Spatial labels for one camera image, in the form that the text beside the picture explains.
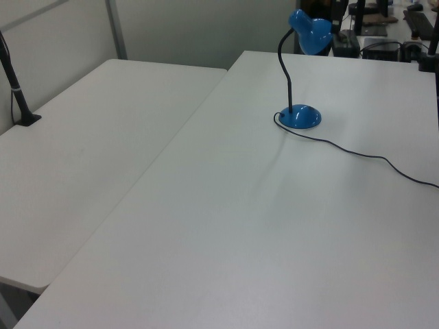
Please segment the black cable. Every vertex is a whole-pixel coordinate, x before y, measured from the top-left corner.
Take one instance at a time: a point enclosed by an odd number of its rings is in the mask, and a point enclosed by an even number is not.
[[[9,52],[8,44],[6,43],[6,40],[3,37],[3,34],[1,33],[1,31],[0,31],[0,40],[5,45],[6,52],[8,53],[9,60],[11,60],[11,53]]]
[[[413,182],[415,182],[415,183],[419,183],[419,184],[423,184],[423,185],[429,185],[429,186],[432,186],[432,187],[436,187],[436,188],[439,188],[439,185],[436,185],[436,184],[433,184],[433,183],[428,183],[428,182],[423,182],[423,181],[421,181],[421,180],[415,180],[414,178],[411,178],[410,176],[408,176],[408,175],[405,175],[402,171],[400,171],[399,169],[397,169],[387,158],[384,158],[383,156],[369,156],[369,155],[367,155],[367,154],[361,154],[361,153],[357,153],[357,152],[354,152],[354,151],[349,151],[348,149],[344,149],[343,147],[341,147],[341,146],[339,146],[339,145],[337,145],[337,144],[335,144],[335,143],[333,143],[333,142],[331,142],[331,141],[328,141],[328,140],[326,140],[326,139],[321,139],[321,138],[314,138],[314,137],[309,137],[309,136],[305,136],[305,135],[302,135],[302,134],[298,134],[297,132],[293,132],[292,130],[289,130],[289,129],[287,129],[286,127],[284,127],[283,125],[281,125],[280,123],[278,123],[277,121],[276,121],[276,115],[282,115],[282,113],[280,113],[280,112],[277,112],[277,113],[275,113],[274,114],[274,116],[273,116],[273,121],[274,121],[274,123],[278,126],[278,127],[280,127],[281,129],[283,129],[283,130],[285,130],[286,132],[289,132],[289,133],[291,133],[291,134],[293,134],[293,135],[296,135],[296,136],[299,136],[299,137],[303,137],[303,138],[307,138],[307,139],[310,139],[310,140],[312,140],[312,141],[316,141],[316,142],[323,142],[323,143],[328,143],[328,144],[331,144],[332,146],[335,146],[335,147],[337,147],[338,149],[341,149],[342,151],[345,151],[346,153],[349,153],[349,154],[355,154],[356,156],[363,156],[363,157],[365,157],[365,158],[374,158],[374,159],[382,159],[382,160],[385,160],[397,173],[399,173],[400,175],[402,175],[402,176],[404,176],[405,178],[407,178],[408,180],[411,180],[411,181],[413,181]]]
[[[9,52],[8,44],[6,43],[5,38],[3,37],[3,34],[0,31],[0,41],[3,43],[4,47],[6,48],[6,52],[8,53],[9,61],[11,61],[11,53]],[[15,125],[14,120],[14,92],[11,89],[11,119],[12,124]]]
[[[11,119],[12,119],[12,124],[16,125],[14,120],[14,92],[12,90],[11,90]]]

